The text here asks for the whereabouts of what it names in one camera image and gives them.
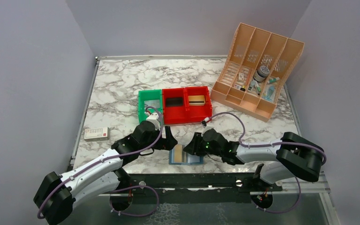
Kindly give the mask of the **blue leather card holder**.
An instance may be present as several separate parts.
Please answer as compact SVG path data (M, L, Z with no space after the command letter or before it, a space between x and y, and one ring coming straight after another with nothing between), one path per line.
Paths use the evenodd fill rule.
M184 145L177 144L169 151L170 165L202 165L203 157L191 155L183 150Z

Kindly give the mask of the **gold credit card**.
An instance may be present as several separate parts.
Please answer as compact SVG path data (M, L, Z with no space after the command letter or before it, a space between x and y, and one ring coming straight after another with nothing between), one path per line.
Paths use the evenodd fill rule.
M189 105L205 105L206 100L204 95L191 95L188 96Z
M177 144L172 150L172 163L186 163L187 153L183 150L182 144Z

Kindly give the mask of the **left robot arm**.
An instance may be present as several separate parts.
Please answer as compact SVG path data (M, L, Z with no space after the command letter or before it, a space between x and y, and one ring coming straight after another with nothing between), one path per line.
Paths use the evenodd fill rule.
M123 166L138 159L145 150L172 150L178 141L169 126L142 121L133 133L117 140L99 157L58 175L47 174L33 201L38 207L37 218L58 225L84 201L106 192L128 193L146 188L131 181Z

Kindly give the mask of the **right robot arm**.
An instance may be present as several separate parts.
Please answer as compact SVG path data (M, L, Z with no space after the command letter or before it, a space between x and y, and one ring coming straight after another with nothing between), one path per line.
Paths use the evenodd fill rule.
M321 167L326 163L324 150L318 145L293 133L271 142L241 144L228 141L214 129L196 132L184 147L191 155L215 155L229 165L244 165L255 161L269 161L259 174L252 177L252 186L263 191L276 181L296 177L317 182Z

